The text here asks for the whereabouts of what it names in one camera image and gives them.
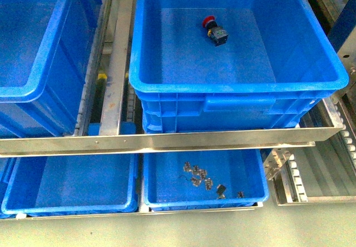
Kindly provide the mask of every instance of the metal shelf frame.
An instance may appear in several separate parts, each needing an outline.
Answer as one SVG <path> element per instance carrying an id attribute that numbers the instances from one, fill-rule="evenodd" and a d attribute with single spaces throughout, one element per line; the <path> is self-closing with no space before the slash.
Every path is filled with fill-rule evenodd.
<path id="1" fill-rule="evenodd" d="M 130 61 L 136 1 L 120 0 L 114 41 L 112 48 L 110 48 L 111 58 L 107 72 L 107 86 L 102 109 L 100 135 L 85 136 L 90 122 L 93 97 L 95 94 L 95 81 L 104 48 L 111 1 L 112 0 L 103 0 L 101 7 L 75 134 L 68 137 L 1 139 L 0 158 L 89 154 L 143 154 L 168 151 L 272 149 L 264 161 L 266 175 L 268 179 L 271 180 L 276 177 L 278 172 L 281 171 L 284 164 L 291 157 L 291 154 L 288 153 L 286 149 L 292 147 L 313 147 L 315 146 L 315 142 L 325 141 L 345 128 L 334 104 L 331 99 L 328 98 L 320 101 L 302 118 L 300 124 L 292 129 L 119 135 L 120 123 L 123 116 L 122 109 L 127 109 L 129 120 L 132 120 L 135 115 L 133 112 L 135 95 L 132 93 L 130 87 L 127 88 L 127 72 Z M 129 102 L 125 102 L 123 99 L 125 93 L 128 93 L 127 97 Z M 16 219 L 9 220 L 240 211 L 254 210 L 263 205 L 262 202 L 257 202 L 254 206 L 250 207 L 164 211 L 157 213 L 151 211 L 151 209 L 144 204 L 142 194 L 143 190 L 141 187 L 140 205 L 136 213 L 46 216 L 35 218 L 24 214 L 18 215 Z"/>
<path id="2" fill-rule="evenodd" d="M 344 128 L 341 132 L 334 135 L 326 144 L 326 146 L 330 148 L 329 152 L 324 153 L 324 151 L 320 153 L 320 157 L 307 157 L 307 159 L 310 163 L 311 171 L 313 172 L 309 172 L 309 174 L 316 174 L 315 179 L 317 184 L 321 185 L 321 190 L 326 190 L 327 193 L 331 193 L 331 190 L 334 190 L 334 192 L 336 191 L 338 194 L 308 196 L 308 187 L 303 185 L 303 178 L 301 176 L 305 172 L 303 170 L 300 171 L 300 168 L 298 168 L 298 155 L 292 150 L 283 150 L 274 153 L 274 159 L 276 161 L 284 159 L 287 154 L 287 162 L 283 166 L 280 166 L 280 170 L 275 171 L 274 175 L 270 175 L 270 180 L 274 182 L 276 202 L 278 205 L 356 202 L 356 193 L 350 191 L 352 190 L 350 189 L 350 183 L 353 183 L 354 187 L 356 187 L 356 127 L 342 100 L 337 103 L 336 108 L 338 115 L 342 119 Z M 329 154 L 332 155 L 332 152 L 335 152 L 337 156 L 329 157 Z M 331 162 L 340 164 L 345 171 L 340 172 L 336 164 L 331 164 Z"/>

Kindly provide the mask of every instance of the plastic crate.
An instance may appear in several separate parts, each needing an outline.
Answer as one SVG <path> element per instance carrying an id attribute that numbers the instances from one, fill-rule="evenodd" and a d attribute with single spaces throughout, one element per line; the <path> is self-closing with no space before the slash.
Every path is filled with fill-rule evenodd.
<path id="1" fill-rule="evenodd" d="M 15 158 L 0 159 L 0 201 L 4 199 L 15 162 Z M 13 217 L 13 215 L 6 215 L 0 212 L 0 219 L 11 217 Z"/>
<path id="2" fill-rule="evenodd" d="M 160 133 L 293 127 L 348 75 L 306 0 L 137 0 L 130 82 Z"/>
<path id="3" fill-rule="evenodd" d="M 211 190 L 191 182 L 185 162 L 207 171 Z M 226 187 L 226 199 L 218 199 L 217 186 Z M 252 206 L 269 196 L 258 150 L 164 152 L 144 156 L 144 199 L 154 211 Z"/>
<path id="4" fill-rule="evenodd" d="M 74 132 L 101 0 L 0 0 L 0 137 Z"/>
<path id="5" fill-rule="evenodd" d="M 133 123 L 121 128 L 136 130 Z M 137 174 L 133 154 L 17 159 L 1 209 L 30 216 L 133 212 Z"/>

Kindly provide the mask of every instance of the metal clip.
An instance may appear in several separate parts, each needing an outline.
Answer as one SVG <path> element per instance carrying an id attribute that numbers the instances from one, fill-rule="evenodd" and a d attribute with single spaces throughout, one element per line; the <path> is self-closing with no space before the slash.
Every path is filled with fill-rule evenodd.
<path id="1" fill-rule="evenodd" d="M 197 165 L 193 166 L 192 174 L 195 176 L 199 176 L 199 167 Z"/>
<path id="2" fill-rule="evenodd" d="M 202 180 L 206 179 L 207 171 L 205 169 L 199 169 L 199 175 Z"/>
<path id="3" fill-rule="evenodd" d="M 218 199 L 225 199 L 225 195 L 224 195 L 224 192 L 226 190 L 226 187 L 222 184 L 219 184 L 217 187 L 216 187 L 217 191 L 216 193 L 218 194 L 219 197 L 217 197 Z"/>
<path id="4" fill-rule="evenodd" d="M 184 170 L 184 172 L 191 172 L 192 171 L 189 162 L 185 162 L 184 163 L 183 170 Z"/>
<path id="5" fill-rule="evenodd" d="M 243 191 L 239 191 L 238 192 L 238 198 L 244 198 L 245 197 L 245 194 Z"/>
<path id="6" fill-rule="evenodd" d="M 197 179 L 196 177 L 192 177 L 190 181 L 193 183 L 194 186 L 199 187 L 201 183 L 201 179 Z"/>
<path id="7" fill-rule="evenodd" d="M 206 190 L 211 190 L 211 188 L 212 188 L 212 179 L 206 179 L 206 180 L 204 180 L 204 182 L 205 182 L 205 189 Z"/>

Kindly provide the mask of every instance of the gray floor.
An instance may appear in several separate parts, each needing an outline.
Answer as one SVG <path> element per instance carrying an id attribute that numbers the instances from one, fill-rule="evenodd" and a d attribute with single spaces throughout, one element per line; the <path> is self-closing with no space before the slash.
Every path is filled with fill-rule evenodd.
<path id="1" fill-rule="evenodd" d="M 241 212 L 3 221 L 1 246 L 356 246 L 356 204 Z"/>

